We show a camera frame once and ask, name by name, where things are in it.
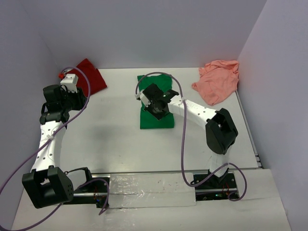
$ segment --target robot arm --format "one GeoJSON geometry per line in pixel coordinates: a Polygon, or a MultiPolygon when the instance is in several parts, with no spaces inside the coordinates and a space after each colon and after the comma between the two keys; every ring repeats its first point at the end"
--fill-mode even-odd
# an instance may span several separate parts
{"type": "MultiPolygon", "coordinates": [[[[136,96],[145,105],[145,111],[158,120],[168,113],[184,116],[183,99],[174,90],[162,92],[157,85],[151,84],[136,96]]],[[[210,172],[229,161],[229,152],[238,135],[229,112],[222,108],[219,111],[206,108],[192,101],[185,100],[187,119],[202,127],[206,133],[206,143],[212,150],[210,172]]],[[[228,167],[215,173],[218,178],[224,177],[228,167]]]]}
{"type": "Polygon", "coordinates": [[[73,200],[73,184],[59,168],[62,139],[66,128],[54,132],[69,120],[69,111],[81,110],[86,102],[82,89],[77,88],[78,77],[67,74],[60,85],[43,89],[46,102],[41,110],[41,147],[48,139],[49,145],[37,155],[30,173],[23,175],[22,183],[35,208],[73,200]]]}

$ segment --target white table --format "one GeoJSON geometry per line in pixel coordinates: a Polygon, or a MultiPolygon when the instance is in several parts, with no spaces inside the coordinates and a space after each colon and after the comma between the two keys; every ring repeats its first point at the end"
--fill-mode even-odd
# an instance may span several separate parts
{"type": "MultiPolygon", "coordinates": [[[[108,209],[98,216],[95,205],[64,205],[33,231],[291,231],[270,170],[244,171],[246,197],[238,202],[202,201],[196,206],[108,209]]],[[[235,173],[239,192],[243,180],[235,173]]],[[[35,209],[24,191],[13,230],[44,218],[55,206],[35,209]]]]}
{"type": "MultiPolygon", "coordinates": [[[[60,163],[63,171],[77,167],[88,167],[96,173],[180,170],[183,118],[174,115],[174,129],[140,130],[141,102],[134,96],[137,76],[154,71],[177,78],[185,98],[206,107],[229,110],[239,131],[230,162],[240,168],[258,167],[236,93],[209,106],[191,88],[199,79],[198,68],[146,68],[100,70],[108,88],[91,96],[87,109],[68,125],[60,163]]],[[[179,89],[175,82],[173,89],[179,89]]],[[[209,169],[210,157],[205,131],[188,121],[185,169],[209,169]]]]}

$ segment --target pink cloth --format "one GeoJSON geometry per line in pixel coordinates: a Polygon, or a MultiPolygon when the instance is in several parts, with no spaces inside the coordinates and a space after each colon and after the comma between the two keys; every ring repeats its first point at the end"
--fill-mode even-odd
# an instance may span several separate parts
{"type": "Polygon", "coordinates": [[[237,89],[239,62],[216,60],[199,68],[200,79],[192,84],[209,105],[224,101],[237,89]]]}

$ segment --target wall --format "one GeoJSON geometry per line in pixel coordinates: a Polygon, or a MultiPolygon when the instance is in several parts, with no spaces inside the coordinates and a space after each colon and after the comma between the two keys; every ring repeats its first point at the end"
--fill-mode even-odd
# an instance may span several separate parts
{"type": "Polygon", "coordinates": [[[237,59],[266,0],[21,1],[61,67],[197,67],[237,59]]]}
{"type": "Polygon", "coordinates": [[[308,229],[308,1],[268,0],[240,56],[239,94],[293,231],[308,229]]]}
{"type": "MultiPolygon", "coordinates": [[[[0,1],[0,184],[38,148],[42,88],[57,81],[58,68],[16,0],[0,1]]],[[[27,163],[0,196],[0,224],[11,228],[27,163]]]]}

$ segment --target green cloth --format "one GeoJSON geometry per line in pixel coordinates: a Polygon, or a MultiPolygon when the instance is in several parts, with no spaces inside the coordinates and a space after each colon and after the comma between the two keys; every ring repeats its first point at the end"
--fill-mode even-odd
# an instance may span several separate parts
{"type": "MultiPolygon", "coordinates": [[[[152,83],[156,84],[163,92],[172,88],[172,79],[170,76],[159,75],[146,77],[139,84],[139,90],[146,89],[152,83]]],[[[154,129],[154,128],[174,128],[173,114],[169,113],[161,120],[157,120],[151,113],[144,111],[144,104],[142,104],[140,111],[140,129],[154,129]]]]}

